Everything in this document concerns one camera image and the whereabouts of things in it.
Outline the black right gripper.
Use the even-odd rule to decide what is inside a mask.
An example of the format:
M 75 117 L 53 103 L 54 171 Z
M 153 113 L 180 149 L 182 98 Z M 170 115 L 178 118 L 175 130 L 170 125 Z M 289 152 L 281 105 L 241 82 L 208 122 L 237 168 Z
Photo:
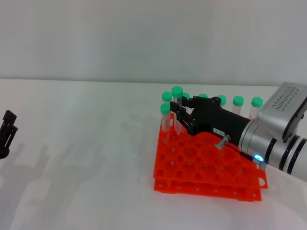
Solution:
M 182 96 L 182 106 L 170 102 L 171 112 L 176 114 L 176 120 L 190 135 L 208 132 L 218 137 L 228 135 L 230 143 L 239 144 L 239 140 L 249 119 L 223 109 L 219 97 L 204 98 Z M 192 108 L 189 114 L 184 107 Z

